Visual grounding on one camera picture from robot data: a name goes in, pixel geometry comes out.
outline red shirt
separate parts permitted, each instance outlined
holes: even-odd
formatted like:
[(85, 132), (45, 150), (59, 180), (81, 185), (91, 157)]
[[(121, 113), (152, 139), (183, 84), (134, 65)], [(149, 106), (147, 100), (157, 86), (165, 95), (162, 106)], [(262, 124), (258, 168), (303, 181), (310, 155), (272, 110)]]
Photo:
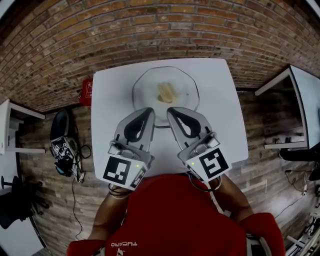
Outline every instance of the red shirt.
[(257, 213), (236, 223), (219, 213), (209, 193), (187, 176), (146, 178), (130, 195), (122, 226), (107, 241), (71, 242), (67, 256), (246, 256), (246, 233), (263, 237), (272, 256), (284, 256), (284, 241), (274, 217)]

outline wooden floor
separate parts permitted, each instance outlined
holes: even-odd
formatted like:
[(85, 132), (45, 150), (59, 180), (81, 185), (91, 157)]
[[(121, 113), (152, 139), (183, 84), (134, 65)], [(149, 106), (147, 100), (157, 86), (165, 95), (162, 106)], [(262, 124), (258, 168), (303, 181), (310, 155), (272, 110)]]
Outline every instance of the wooden floor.
[[(270, 212), (277, 216), (286, 206), (301, 198), (301, 193), (289, 184), (285, 170), (310, 170), (314, 163), (289, 162), (279, 158), (277, 150), (264, 149), (266, 140), (278, 136), (275, 127), (284, 131), (285, 126), (299, 129), (299, 109), (294, 95), (289, 93), (265, 93), (255, 97), (252, 92), (238, 92), (248, 141), (249, 158), (233, 165), (230, 178), (244, 191), (254, 211)], [(91, 109), (73, 109), (79, 130), (80, 144), (91, 145)], [(81, 230), (73, 215), (74, 197), (72, 178), (61, 176), (55, 170), (54, 159), (49, 151), (50, 128), (55, 114), (45, 120), (27, 119), (22, 126), (20, 143), (23, 147), (45, 148), (45, 154), (20, 154), (24, 177), (32, 176), (43, 182), (39, 196), (50, 204), (43, 215), (34, 220), (39, 232), (53, 255), (65, 255), (68, 244), (75, 240)], [(107, 184), (95, 178), (93, 158), (82, 161), (86, 171), (83, 184), (74, 183), (74, 212), (83, 226), (80, 237), (86, 239), (91, 231), (96, 211), (108, 193)], [(298, 179), (296, 187), (303, 187), (304, 173), (289, 174), (290, 180)], [(285, 238), (298, 237), (302, 232), (308, 214), (315, 205), (313, 183), (309, 182), (308, 193), (293, 206), (285, 210), (276, 221)], [(47, 252), (37, 255), (49, 255)]]

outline glass plate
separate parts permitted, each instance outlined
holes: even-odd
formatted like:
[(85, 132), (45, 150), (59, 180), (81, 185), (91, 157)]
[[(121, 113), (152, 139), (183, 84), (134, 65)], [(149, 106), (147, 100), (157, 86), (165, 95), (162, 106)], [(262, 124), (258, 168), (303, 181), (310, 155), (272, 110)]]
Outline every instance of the glass plate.
[[(158, 100), (158, 85), (170, 83), (175, 92), (175, 100), (166, 103)], [(174, 66), (160, 66), (148, 69), (140, 76), (132, 88), (132, 104), (134, 110), (153, 108), (155, 113), (155, 127), (169, 128), (167, 109), (181, 107), (197, 110), (199, 92), (195, 80)]]

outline white table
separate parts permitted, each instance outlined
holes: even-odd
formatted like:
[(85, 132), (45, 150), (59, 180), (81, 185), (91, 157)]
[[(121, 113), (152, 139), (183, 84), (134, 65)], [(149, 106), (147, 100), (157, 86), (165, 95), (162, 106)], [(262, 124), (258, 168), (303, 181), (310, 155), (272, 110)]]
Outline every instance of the white table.
[(9, 128), (18, 130), (19, 124), (24, 122), (10, 117), (11, 109), (25, 113), (36, 118), (45, 119), (46, 116), (24, 107), (18, 106), (10, 102), (7, 99), (0, 105), (0, 154), (5, 152), (17, 152), (17, 153), (45, 153), (43, 148), (20, 148), (15, 145), (9, 145)]
[(285, 71), (266, 83), (254, 94), (256, 96), (274, 87), (285, 78), (290, 77), (298, 101), (304, 141), (266, 144), (265, 149), (312, 148), (320, 142), (320, 79), (290, 65)]
[[(214, 58), (157, 60), (110, 68), (94, 74), (91, 134), (96, 172), (106, 169), (109, 143), (114, 138), (118, 123), (134, 111), (134, 83), (146, 70), (165, 66), (176, 67), (195, 80), (200, 98), (197, 112), (207, 118), (217, 133), (228, 161), (235, 163), (248, 158), (244, 120), (227, 62)], [(155, 128), (150, 146), (150, 153), (155, 160), (146, 176), (185, 172), (184, 165), (177, 157), (180, 151), (170, 128)]]

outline food item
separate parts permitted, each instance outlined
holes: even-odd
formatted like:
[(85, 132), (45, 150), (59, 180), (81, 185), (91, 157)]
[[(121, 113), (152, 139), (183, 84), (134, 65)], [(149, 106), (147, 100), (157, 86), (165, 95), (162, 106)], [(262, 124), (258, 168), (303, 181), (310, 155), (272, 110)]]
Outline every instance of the food item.
[(165, 103), (172, 103), (176, 98), (174, 87), (169, 82), (162, 82), (158, 84), (158, 101)]

